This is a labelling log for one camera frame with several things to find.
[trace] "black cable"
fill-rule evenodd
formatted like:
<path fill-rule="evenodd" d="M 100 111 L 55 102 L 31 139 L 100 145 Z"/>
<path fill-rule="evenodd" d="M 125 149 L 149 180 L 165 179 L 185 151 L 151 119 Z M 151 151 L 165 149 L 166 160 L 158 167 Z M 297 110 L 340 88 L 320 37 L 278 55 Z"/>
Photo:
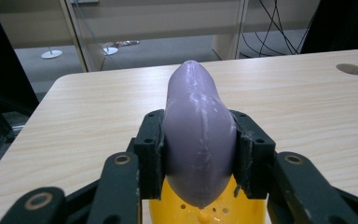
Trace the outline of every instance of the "black cable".
<path fill-rule="evenodd" d="M 284 30 L 283 30 L 282 23 L 281 23 L 281 16 L 279 15 L 279 10 L 278 10 L 278 0 L 275 0 L 275 7 L 277 8 L 278 23 L 279 23 L 279 25 L 281 27 L 282 35 L 283 35 L 284 41 L 286 42 L 286 46 L 287 46 L 287 48 L 289 48 L 290 52 L 293 54 L 292 50 L 288 46 L 288 44 L 290 44 L 290 46 L 293 48 L 295 53 L 298 54 L 298 52 L 296 51 L 295 47 L 292 45 L 292 42 L 284 34 Z"/>
<path fill-rule="evenodd" d="M 242 34 L 242 38 L 243 38 L 243 42 L 245 42 L 246 46 L 248 46 L 249 49 L 251 49 L 254 53 L 258 53 L 255 49 L 253 49 L 252 47 L 249 46 L 248 42 L 246 42 L 246 39 L 245 39 L 245 35 Z M 269 56 L 271 57 L 272 55 L 268 55 L 268 54 L 264 54 L 262 53 L 261 55 L 263 56 Z"/>
<path fill-rule="evenodd" d="M 261 0 L 259 0 L 261 6 L 264 8 L 264 10 L 267 12 L 269 18 L 271 19 L 271 21 L 274 23 L 275 27 L 278 29 L 278 31 L 282 34 L 285 42 L 286 42 L 286 45 L 287 47 L 289 48 L 290 52 L 293 54 L 293 52 L 291 51 L 289 45 L 295 49 L 295 47 L 293 47 L 292 43 L 290 42 L 290 40 L 286 37 L 286 35 L 284 34 L 282 28 L 280 26 L 278 26 L 278 24 L 273 20 L 273 18 L 271 17 L 271 15 L 269 14 L 269 11 L 266 9 L 266 7 L 264 6 L 263 2 Z M 277 8 L 277 14 L 279 15 L 279 10 L 278 10 L 278 3 L 277 3 L 277 0 L 275 0 L 275 7 Z"/>
<path fill-rule="evenodd" d="M 272 18 L 274 18 L 275 16 L 275 12 L 276 12 L 276 8 L 274 8 L 274 11 L 272 12 Z M 261 39 L 258 37 L 257 32 L 255 32 L 255 35 L 257 36 L 258 40 L 260 40 L 262 46 L 260 48 L 260 51 L 258 53 L 258 57 L 261 57 L 261 52 L 263 50 L 263 47 L 266 46 L 266 41 L 267 41 L 267 36 L 269 36 L 269 31 L 271 30 L 271 26 L 272 26 L 272 21 L 269 23 L 268 29 L 267 29 L 267 33 L 266 33 L 266 37 L 264 37 L 264 41 L 261 41 Z"/>
<path fill-rule="evenodd" d="M 280 55 L 285 55 L 284 53 L 280 53 L 279 51 L 276 51 L 275 49 L 269 48 L 269 46 L 267 46 L 267 45 L 265 44 L 265 42 L 263 42 L 263 41 L 261 40 L 261 38 L 260 38 L 260 36 L 258 36 L 257 32 L 255 32 L 255 36 L 257 36 L 257 39 L 258 39 L 264 46 L 266 46 L 266 49 L 269 49 L 269 50 L 271 50 L 272 52 L 275 52 L 275 53 L 280 54 Z"/>
<path fill-rule="evenodd" d="M 300 46 L 301 46 L 302 42 L 304 41 L 305 37 L 307 36 L 308 31 L 310 30 L 310 25 L 313 22 L 313 18 L 315 18 L 315 14 L 316 14 L 316 11 L 313 13 L 312 18 L 310 18 L 310 22 L 308 23 L 308 26 L 307 26 L 307 31 L 303 34 L 303 37 L 301 38 L 301 41 L 297 46 L 297 49 L 296 49 L 297 51 L 300 48 Z"/>
<path fill-rule="evenodd" d="M 248 56 L 248 55 L 246 55 L 246 54 L 244 54 L 244 53 L 242 53 L 242 52 L 240 52 L 240 55 L 242 55 L 242 56 L 245 57 L 245 58 L 253 58 L 253 57 Z"/>

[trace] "light wood tabletop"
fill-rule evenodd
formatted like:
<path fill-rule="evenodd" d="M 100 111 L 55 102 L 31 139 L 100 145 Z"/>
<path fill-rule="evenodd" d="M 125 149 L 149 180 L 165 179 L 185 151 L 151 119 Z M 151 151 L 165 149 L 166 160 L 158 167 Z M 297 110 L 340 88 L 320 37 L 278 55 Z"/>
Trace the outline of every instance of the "light wood tabletop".
<path fill-rule="evenodd" d="M 278 152 L 308 157 L 333 186 L 358 196 L 358 76 L 338 64 L 358 65 L 358 50 L 202 63 L 224 104 L 251 116 Z M 0 218 L 29 190 L 70 194 L 98 179 L 144 115 L 165 108 L 177 67 L 58 79 L 0 161 Z"/>

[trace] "yellow plastic part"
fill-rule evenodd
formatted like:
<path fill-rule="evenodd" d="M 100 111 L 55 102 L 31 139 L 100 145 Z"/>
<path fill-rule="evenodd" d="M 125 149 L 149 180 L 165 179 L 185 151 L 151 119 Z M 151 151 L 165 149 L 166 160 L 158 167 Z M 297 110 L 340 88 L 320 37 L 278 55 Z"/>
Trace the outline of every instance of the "yellow plastic part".
<path fill-rule="evenodd" d="M 197 224 L 257 224 L 265 223 L 265 200 L 248 200 L 240 190 L 235 198 L 237 187 L 232 176 L 225 191 L 211 204 L 200 210 L 185 203 L 177 196 L 167 179 L 164 180 L 161 200 L 150 200 L 150 215 L 153 224 L 197 223 Z"/>

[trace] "lavender elongated object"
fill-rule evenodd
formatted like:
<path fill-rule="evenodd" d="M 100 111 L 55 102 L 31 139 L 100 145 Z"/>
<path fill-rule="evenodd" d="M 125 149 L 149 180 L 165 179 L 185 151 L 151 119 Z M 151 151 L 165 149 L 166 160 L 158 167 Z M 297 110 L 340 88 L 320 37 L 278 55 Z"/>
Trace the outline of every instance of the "lavender elongated object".
<path fill-rule="evenodd" d="M 162 127 L 173 191 L 191 205 L 207 206 L 231 177 L 236 124 L 199 63 L 187 61 L 172 74 Z"/>

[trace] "floor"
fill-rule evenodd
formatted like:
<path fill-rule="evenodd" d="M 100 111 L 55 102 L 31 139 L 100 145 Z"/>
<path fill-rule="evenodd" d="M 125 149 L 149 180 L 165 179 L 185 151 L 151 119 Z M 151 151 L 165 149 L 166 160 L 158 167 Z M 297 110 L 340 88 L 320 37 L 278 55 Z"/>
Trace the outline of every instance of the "floor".
<path fill-rule="evenodd" d="M 296 54 L 301 49 L 305 34 L 306 30 L 285 31 L 285 37 L 280 32 L 243 34 L 239 44 L 240 59 Z M 220 61 L 212 49 L 212 41 L 211 35 L 139 40 L 117 47 L 118 52 L 105 58 L 101 70 L 180 64 L 190 59 L 200 63 Z M 41 58 L 43 53 L 50 50 L 61 50 L 62 55 L 53 59 Z M 74 46 L 15 51 L 39 101 L 43 100 L 59 77 L 82 73 Z M 28 117 L 17 112 L 6 113 L 4 117 L 19 131 L 28 120 Z M 0 159 L 9 145 L 10 143 L 7 143 L 1 148 Z"/>

